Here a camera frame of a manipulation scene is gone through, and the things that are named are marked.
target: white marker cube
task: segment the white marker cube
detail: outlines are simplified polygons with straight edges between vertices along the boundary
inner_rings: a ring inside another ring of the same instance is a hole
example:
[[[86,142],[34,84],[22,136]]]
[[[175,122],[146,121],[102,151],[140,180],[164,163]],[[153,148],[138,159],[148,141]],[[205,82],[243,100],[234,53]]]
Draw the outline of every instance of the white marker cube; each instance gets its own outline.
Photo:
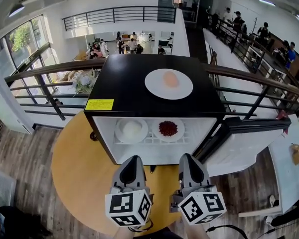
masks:
[[[227,211],[222,194],[212,192],[192,192],[178,207],[190,225],[209,223]]]
[[[143,226],[149,216],[151,201],[146,190],[105,196],[105,214],[119,227]]]

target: red beans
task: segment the red beans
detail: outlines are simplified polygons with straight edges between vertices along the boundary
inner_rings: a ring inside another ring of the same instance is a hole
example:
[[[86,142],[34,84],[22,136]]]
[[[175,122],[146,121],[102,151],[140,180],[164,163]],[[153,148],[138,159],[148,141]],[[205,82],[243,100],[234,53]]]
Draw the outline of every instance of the red beans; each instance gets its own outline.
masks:
[[[172,136],[177,133],[177,125],[174,122],[165,120],[159,123],[159,132],[164,136]]]

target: egg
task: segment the egg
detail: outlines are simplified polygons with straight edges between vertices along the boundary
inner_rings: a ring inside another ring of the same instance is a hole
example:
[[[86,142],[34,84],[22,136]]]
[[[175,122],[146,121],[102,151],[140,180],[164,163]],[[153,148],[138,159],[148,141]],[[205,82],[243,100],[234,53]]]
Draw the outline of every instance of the egg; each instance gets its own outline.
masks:
[[[170,88],[176,88],[179,85],[178,78],[176,74],[171,71],[167,71],[163,75],[164,83]]]
[[[126,138],[133,139],[141,132],[141,129],[142,125],[140,123],[134,120],[130,120],[123,126],[122,133]]]

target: white sneaker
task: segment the white sneaker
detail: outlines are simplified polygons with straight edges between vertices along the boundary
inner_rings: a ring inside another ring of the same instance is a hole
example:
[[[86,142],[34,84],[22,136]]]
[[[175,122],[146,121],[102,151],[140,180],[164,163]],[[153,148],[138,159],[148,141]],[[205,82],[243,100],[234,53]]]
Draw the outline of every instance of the white sneaker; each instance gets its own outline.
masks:
[[[265,222],[266,222],[266,224],[269,225],[270,227],[272,227],[272,226],[271,226],[271,222],[272,222],[272,221],[273,221],[273,217],[271,217],[271,216],[267,216],[267,217],[266,217]]]
[[[276,201],[275,196],[274,196],[274,195],[271,195],[271,196],[269,197],[269,203],[270,203],[270,206],[271,206],[271,207],[274,207],[274,203],[275,203],[275,201]]]

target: round wooden table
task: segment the round wooden table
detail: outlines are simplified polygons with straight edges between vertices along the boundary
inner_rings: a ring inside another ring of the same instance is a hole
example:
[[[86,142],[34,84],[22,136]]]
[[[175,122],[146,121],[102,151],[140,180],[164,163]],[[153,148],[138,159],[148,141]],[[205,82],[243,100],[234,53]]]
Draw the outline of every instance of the round wooden table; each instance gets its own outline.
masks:
[[[52,177],[66,209],[86,226],[108,235],[118,227],[105,216],[105,195],[109,193],[114,172],[119,168],[101,144],[90,139],[92,129],[83,112],[62,130],[53,149]],[[154,194],[150,218],[154,226],[138,236],[161,230],[181,217],[169,212],[170,196],[179,189],[178,166],[157,166],[154,173],[145,166],[146,185]]]

